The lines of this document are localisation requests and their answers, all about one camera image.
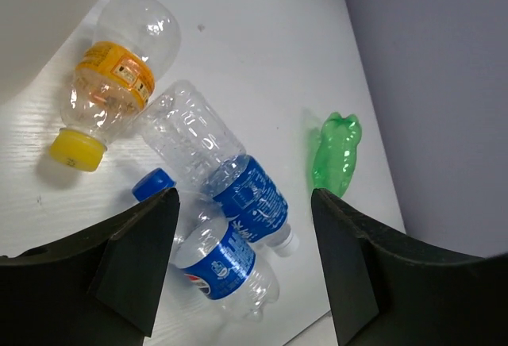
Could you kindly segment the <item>orange label bottle yellow cap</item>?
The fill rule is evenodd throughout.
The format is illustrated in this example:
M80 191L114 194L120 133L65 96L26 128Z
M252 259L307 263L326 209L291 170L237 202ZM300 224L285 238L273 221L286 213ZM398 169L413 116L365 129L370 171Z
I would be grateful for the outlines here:
M108 146L144 110L180 45L179 23L161 2L109 0L61 101L63 128L49 155L95 171Z

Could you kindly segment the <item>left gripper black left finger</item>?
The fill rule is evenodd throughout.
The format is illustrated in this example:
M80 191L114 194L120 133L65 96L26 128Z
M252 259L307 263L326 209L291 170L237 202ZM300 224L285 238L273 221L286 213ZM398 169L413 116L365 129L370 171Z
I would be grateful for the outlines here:
M70 236L1 258L4 345L141 345L152 335L179 215L163 190Z

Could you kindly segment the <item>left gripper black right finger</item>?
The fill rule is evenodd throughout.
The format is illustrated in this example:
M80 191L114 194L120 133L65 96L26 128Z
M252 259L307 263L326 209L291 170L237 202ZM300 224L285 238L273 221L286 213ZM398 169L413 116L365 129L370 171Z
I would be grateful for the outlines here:
M506 255L416 240L325 189L311 209L338 344L506 344Z

